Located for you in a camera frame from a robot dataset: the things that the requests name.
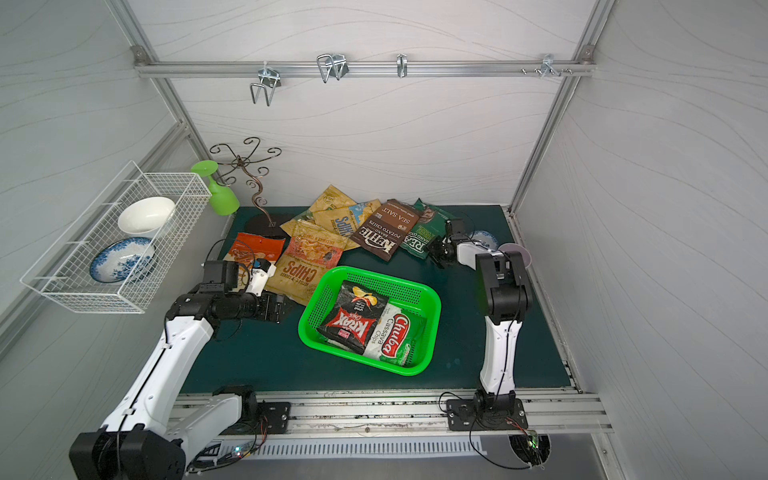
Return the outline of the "green Real chips bag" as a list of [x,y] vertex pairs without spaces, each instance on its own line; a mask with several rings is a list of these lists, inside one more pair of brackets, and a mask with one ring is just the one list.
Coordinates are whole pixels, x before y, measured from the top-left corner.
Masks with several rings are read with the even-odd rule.
[[416,258],[426,260],[429,256],[428,244],[446,235],[446,222],[454,219],[454,216],[443,208],[425,203],[421,199],[417,199],[412,207],[420,218],[406,235],[400,248]]

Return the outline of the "black red Krax chips bag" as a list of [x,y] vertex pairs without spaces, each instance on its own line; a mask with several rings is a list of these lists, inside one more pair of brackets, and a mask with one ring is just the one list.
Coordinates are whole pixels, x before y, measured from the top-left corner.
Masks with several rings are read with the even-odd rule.
[[388,296],[345,280],[334,307],[316,330],[341,347],[363,354],[388,303]]

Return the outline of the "green Chuba cassava chips bag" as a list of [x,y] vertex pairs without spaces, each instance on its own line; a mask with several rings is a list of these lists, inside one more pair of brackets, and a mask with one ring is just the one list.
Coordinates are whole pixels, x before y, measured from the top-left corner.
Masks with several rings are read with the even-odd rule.
[[388,304],[368,341],[363,356],[405,366],[423,333],[425,320],[413,312]]

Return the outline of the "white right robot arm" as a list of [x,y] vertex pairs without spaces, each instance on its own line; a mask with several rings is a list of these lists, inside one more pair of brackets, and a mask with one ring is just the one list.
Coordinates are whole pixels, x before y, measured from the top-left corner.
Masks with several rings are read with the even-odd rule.
[[437,264],[454,262],[474,270],[479,286],[479,310],[485,320],[485,351],[480,388],[474,396],[479,413],[514,408],[514,361],[517,340],[533,303],[527,267],[528,251],[505,243],[490,249],[465,236],[438,237],[427,246]]

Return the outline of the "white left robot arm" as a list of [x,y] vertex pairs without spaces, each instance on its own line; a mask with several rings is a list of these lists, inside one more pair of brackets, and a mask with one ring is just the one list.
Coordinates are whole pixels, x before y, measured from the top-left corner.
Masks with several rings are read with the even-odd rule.
[[197,357],[229,320],[277,323],[285,299],[273,293],[188,293],[166,313],[163,333],[136,380],[95,431],[79,434],[69,460],[79,479],[181,479],[211,440],[233,425],[254,438],[236,463],[266,442],[265,403],[247,385],[225,386],[181,423],[169,423],[175,401]]

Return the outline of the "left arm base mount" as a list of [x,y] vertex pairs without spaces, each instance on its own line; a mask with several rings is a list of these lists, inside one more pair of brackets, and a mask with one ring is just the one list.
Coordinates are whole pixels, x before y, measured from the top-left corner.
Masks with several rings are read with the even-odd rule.
[[285,434],[292,404],[290,402],[251,402],[243,407],[240,422],[260,434]]

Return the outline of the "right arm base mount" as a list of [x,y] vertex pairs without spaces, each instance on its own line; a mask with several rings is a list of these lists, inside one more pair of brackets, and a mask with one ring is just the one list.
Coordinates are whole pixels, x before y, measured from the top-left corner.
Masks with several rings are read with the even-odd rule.
[[438,408],[447,416],[451,431],[526,431],[528,419],[523,402],[514,392],[487,393],[477,390],[465,399],[452,392],[443,392]]

